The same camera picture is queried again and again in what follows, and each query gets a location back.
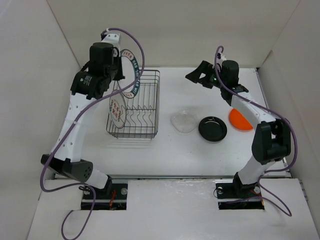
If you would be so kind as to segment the white plate green rim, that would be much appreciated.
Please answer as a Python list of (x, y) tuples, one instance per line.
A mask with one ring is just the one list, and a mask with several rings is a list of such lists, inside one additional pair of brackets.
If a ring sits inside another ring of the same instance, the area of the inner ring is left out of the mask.
[[(120, 51), (121, 57), (124, 58), (124, 62), (130, 62), (132, 71), (133, 71), (133, 79), (132, 81), (135, 81), (137, 77), (139, 77), (141, 70), (138, 64), (138, 60), (133, 54), (133, 52), (129, 49), (122, 49)], [(121, 94), (123, 97), (128, 99), (133, 99), (138, 93), (140, 89), (140, 78), (135, 82), (134, 85), (132, 85), (130, 88), (128, 88), (125, 91), (122, 91)]]

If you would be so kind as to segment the white plate red characters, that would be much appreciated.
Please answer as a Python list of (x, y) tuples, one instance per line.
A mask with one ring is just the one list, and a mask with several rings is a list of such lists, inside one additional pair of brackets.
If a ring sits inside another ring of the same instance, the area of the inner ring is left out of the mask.
[(121, 129), (125, 126), (127, 107), (125, 98), (121, 93), (109, 98), (109, 116), (116, 128)]

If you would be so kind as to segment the clear glass plate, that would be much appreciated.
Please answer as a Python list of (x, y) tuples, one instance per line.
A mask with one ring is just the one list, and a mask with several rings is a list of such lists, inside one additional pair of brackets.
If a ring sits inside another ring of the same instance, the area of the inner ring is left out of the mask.
[(196, 128), (198, 120), (192, 112), (181, 110), (171, 116), (170, 122), (179, 133), (188, 134)]

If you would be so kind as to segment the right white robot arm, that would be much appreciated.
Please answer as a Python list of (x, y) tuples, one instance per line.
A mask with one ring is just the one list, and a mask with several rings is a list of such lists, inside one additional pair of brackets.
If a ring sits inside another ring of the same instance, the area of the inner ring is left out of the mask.
[(239, 111), (254, 129), (252, 156), (234, 175), (232, 182), (216, 184), (219, 199), (252, 198), (262, 175), (291, 153), (290, 124), (285, 118), (253, 101), (249, 90), (239, 83), (239, 71), (239, 65), (234, 60), (224, 60), (217, 65), (202, 61), (185, 76), (205, 88), (219, 88), (222, 98)]

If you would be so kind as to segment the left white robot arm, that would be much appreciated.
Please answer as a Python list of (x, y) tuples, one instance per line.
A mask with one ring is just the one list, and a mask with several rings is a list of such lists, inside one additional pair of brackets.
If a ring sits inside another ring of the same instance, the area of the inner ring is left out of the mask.
[(117, 43), (95, 42), (89, 48), (89, 61), (75, 75), (70, 88), (67, 114), (59, 137), (41, 163), (54, 173), (94, 187), (102, 199), (111, 195), (111, 178), (82, 159), (87, 128), (99, 100), (113, 80), (123, 76), (120, 46)]

